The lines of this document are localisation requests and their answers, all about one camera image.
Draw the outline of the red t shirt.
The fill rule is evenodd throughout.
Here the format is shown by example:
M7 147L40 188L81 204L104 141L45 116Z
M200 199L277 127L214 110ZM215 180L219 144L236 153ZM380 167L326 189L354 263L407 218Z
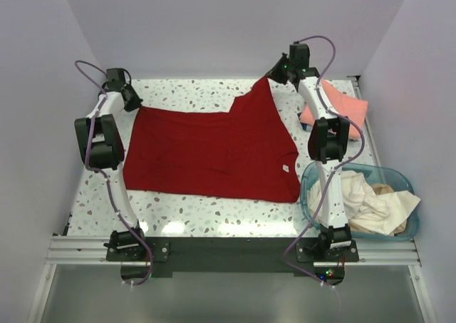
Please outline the red t shirt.
M260 78L227 113L141 108L123 176L129 190L291 203L298 156Z

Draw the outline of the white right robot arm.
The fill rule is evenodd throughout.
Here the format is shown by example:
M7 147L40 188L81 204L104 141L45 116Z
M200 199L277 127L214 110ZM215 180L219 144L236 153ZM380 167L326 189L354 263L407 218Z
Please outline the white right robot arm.
M335 260L351 245L351 231L343 205L341 166L348 145L350 122L333 107L316 68L310 67L310 49L295 41L266 75L277 83L291 83L301 95L314 119L308 140L308 154L319 171L320 233L317 251L327 261Z

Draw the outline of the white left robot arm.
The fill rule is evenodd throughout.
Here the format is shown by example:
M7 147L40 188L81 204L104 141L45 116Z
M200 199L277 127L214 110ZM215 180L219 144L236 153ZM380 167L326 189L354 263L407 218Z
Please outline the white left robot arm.
M85 168L106 187L112 232L104 244L110 261L140 261L147 256L147 243L134 213L123 177L125 149L115 121L122 112L139 109L142 99L133 88L133 77L124 68L103 71L98 101L84 118L74 121L81 160Z

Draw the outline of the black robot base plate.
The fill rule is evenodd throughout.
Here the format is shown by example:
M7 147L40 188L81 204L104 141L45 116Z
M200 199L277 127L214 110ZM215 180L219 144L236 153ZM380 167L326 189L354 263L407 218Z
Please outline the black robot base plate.
M146 237L114 232L106 260L119 263L123 280L171 278L176 273L273 273L340 283L344 267L357 262L354 242L324 250L316 237Z

